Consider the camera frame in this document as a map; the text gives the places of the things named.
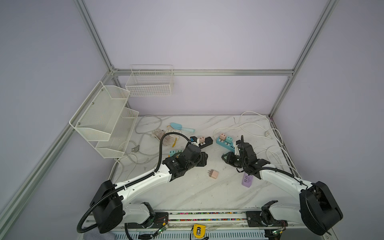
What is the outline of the pink USB charger plug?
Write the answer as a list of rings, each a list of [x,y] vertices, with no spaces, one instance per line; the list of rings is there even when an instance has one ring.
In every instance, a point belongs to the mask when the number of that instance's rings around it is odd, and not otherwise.
[[[209,177],[212,178],[212,179],[217,179],[218,176],[219,176],[219,172],[217,172],[217,171],[215,171],[215,170],[210,170],[210,171],[208,172],[208,174],[209,174]]]

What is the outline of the purple power strip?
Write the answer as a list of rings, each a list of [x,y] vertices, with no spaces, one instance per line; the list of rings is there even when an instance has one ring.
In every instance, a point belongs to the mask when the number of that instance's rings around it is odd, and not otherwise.
[[[242,186],[246,188],[250,188],[252,186],[253,178],[254,176],[244,173],[243,179],[242,179]]]

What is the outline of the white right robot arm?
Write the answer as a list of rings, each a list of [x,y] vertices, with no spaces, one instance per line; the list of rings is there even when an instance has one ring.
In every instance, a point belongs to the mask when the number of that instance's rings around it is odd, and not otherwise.
[[[281,170],[270,161],[259,159],[251,144],[244,139],[236,142],[235,150],[222,155],[222,160],[248,176],[266,181],[295,198],[295,204],[280,204],[271,200],[261,208],[260,223],[272,226],[288,222],[303,224],[312,233],[324,235],[340,222],[344,215],[330,188],[323,182],[312,183]]]

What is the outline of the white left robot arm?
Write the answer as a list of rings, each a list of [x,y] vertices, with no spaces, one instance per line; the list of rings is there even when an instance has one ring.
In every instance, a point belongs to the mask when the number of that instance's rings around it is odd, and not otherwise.
[[[77,225],[78,233],[98,229],[104,234],[121,223],[137,224],[149,228],[155,223],[156,213],[148,202],[134,204],[132,201],[162,184],[183,177],[194,167],[204,167],[208,155],[201,150],[204,137],[190,137],[182,152],[171,154],[164,160],[159,159],[154,170],[139,175],[131,180],[117,184],[108,180],[101,184],[90,203],[90,208]]]

